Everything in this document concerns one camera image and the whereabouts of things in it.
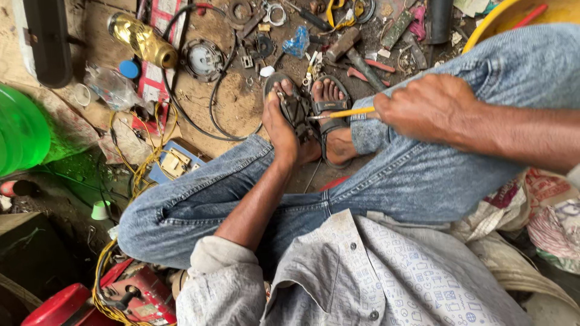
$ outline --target gold tape roll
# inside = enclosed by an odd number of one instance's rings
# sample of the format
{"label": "gold tape roll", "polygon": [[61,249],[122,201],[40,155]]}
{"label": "gold tape roll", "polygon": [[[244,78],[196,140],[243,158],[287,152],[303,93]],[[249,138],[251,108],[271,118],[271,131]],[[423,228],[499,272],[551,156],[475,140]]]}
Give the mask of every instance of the gold tape roll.
{"label": "gold tape roll", "polygon": [[108,31],[117,40],[128,45],[141,59],[161,68],[175,67],[177,63],[175,48],[142,21],[118,12],[109,17]]}

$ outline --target denim jeans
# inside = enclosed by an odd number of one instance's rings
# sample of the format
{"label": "denim jeans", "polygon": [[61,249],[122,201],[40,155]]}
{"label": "denim jeans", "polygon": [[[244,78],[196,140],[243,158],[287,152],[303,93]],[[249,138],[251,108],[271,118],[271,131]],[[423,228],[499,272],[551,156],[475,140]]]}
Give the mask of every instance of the denim jeans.
{"label": "denim jeans", "polygon": [[[580,107],[580,26],[545,24],[496,35],[424,74],[452,74],[487,103],[528,108]],[[385,91],[404,86],[400,83]],[[372,105],[372,97],[354,104]],[[266,277],[292,239],[331,214],[378,211],[401,222],[461,219],[522,166],[397,135],[377,121],[354,121],[359,154],[380,151],[342,184],[320,193],[285,194],[256,251]],[[253,135],[206,166],[145,191],[124,212],[119,246],[146,262],[185,269],[198,239],[211,235],[274,158]]]}

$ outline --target hammer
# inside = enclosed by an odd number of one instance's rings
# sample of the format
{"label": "hammer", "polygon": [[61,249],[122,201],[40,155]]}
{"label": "hammer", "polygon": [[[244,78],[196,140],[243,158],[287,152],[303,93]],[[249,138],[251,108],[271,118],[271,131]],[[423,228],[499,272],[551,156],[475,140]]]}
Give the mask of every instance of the hammer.
{"label": "hammer", "polygon": [[360,53],[354,48],[354,44],[361,39],[357,28],[352,27],[346,31],[328,50],[327,57],[331,62],[336,62],[343,54],[349,57],[355,67],[368,79],[369,84],[377,91],[382,92],[387,89],[379,76],[365,62]]}

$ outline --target green plastic container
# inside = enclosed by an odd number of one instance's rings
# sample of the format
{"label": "green plastic container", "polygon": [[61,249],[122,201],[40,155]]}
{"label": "green plastic container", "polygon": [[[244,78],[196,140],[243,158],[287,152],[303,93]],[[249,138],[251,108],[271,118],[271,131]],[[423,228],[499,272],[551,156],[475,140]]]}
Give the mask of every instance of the green plastic container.
{"label": "green plastic container", "polygon": [[50,131],[40,109],[0,84],[0,176],[39,164],[49,149]]}

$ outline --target yellow paintbrush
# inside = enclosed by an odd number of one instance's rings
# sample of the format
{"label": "yellow paintbrush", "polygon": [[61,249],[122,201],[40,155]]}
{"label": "yellow paintbrush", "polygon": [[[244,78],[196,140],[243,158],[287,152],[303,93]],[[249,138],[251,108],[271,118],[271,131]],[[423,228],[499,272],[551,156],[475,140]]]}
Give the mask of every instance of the yellow paintbrush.
{"label": "yellow paintbrush", "polygon": [[374,106],[362,107],[362,108],[355,108],[354,110],[345,110],[345,111],[337,111],[330,113],[328,115],[319,115],[318,117],[308,117],[310,120],[319,120],[319,119],[327,119],[327,118],[344,118],[348,117],[353,114],[361,114],[361,113],[369,113],[374,112]]}

